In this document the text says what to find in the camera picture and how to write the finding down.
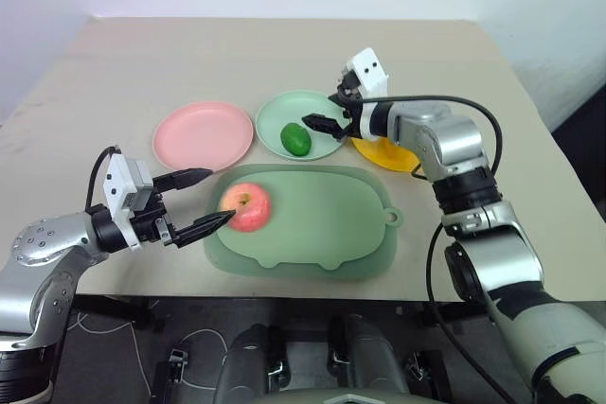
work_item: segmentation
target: cutting board handle hole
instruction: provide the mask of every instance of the cutting board handle hole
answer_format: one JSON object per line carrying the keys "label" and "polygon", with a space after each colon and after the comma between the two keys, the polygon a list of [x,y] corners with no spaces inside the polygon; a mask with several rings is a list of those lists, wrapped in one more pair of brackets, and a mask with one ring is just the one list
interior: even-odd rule
{"label": "cutting board handle hole", "polygon": [[385,224],[392,227],[400,227],[402,224],[401,211],[395,207],[387,207],[384,210]]}

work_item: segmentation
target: red apple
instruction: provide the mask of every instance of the red apple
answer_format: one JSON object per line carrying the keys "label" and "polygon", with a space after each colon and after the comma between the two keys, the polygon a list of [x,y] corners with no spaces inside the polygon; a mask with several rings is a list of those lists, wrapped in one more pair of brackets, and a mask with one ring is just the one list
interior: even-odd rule
{"label": "red apple", "polygon": [[223,193],[220,209],[236,210],[228,226],[240,232],[253,232],[265,225],[270,215],[269,196],[258,184],[234,184]]}

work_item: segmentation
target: yellow plate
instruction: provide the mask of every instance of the yellow plate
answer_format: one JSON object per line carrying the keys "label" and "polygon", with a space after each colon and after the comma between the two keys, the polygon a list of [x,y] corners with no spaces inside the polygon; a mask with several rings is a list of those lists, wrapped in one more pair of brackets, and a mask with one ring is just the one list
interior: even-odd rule
{"label": "yellow plate", "polygon": [[390,170],[410,172],[419,163],[412,151],[394,146],[385,137],[374,142],[351,138],[351,142],[368,161]]}

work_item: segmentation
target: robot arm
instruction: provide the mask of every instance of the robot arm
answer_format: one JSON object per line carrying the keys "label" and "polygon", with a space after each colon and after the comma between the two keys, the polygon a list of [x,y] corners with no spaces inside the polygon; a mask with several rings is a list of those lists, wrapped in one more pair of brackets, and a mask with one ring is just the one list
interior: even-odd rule
{"label": "robot arm", "polygon": [[341,129],[318,114],[304,123],[337,139],[383,136],[413,151],[455,239],[445,252],[454,288],[461,299],[486,305],[535,402],[606,402],[606,330],[544,291],[541,263],[497,189],[473,122],[432,100],[439,97],[385,97],[387,75],[370,48],[342,76],[330,100],[351,123]]}
{"label": "robot arm", "polygon": [[143,241],[185,246],[226,224],[219,212],[178,230],[162,193],[210,175],[186,169],[152,179],[145,164],[115,153],[104,175],[109,208],[99,204],[73,215],[39,220],[11,246],[0,272],[0,403],[46,402],[61,355],[69,309],[81,275],[110,253]]}

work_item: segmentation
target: table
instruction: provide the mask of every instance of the table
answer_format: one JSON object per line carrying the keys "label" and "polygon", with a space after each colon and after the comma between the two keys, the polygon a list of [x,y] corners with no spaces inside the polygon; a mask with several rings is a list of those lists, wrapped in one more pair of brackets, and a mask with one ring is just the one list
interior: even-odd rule
{"label": "table", "polygon": [[[92,20],[0,129],[0,265],[28,222],[83,208],[91,166],[106,146],[119,144],[146,160],[152,175],[164,173],[152,134],[175,108],[225,100],[254,116],[283,91],[331,94],[345,61],[369,45],[390,75],[391,94],[468,97],[496,114],[505,138],[499,189],[543,262],[547,290],[565,300],[605,299],[605,224],[498,49],[478,26],[457,21]],[[489,124],[468,114],[491,158]],[[252,163],[287,162],[255,139],[240,161]],[[351,144],[314,163],[364,167],[382,179],[404,214],[389,271],[347,283],[247,277],[215,269],[202,242],[182,250],[155,243],[90,269],[79,292],[425,300],[427,244],[440,216],[431,186],[371,165]],[[167,194],[177,225],[203,214],[217,178]],[[457,299],[441,253],[450,242],[443,237],[437,245],[440,300]]]}

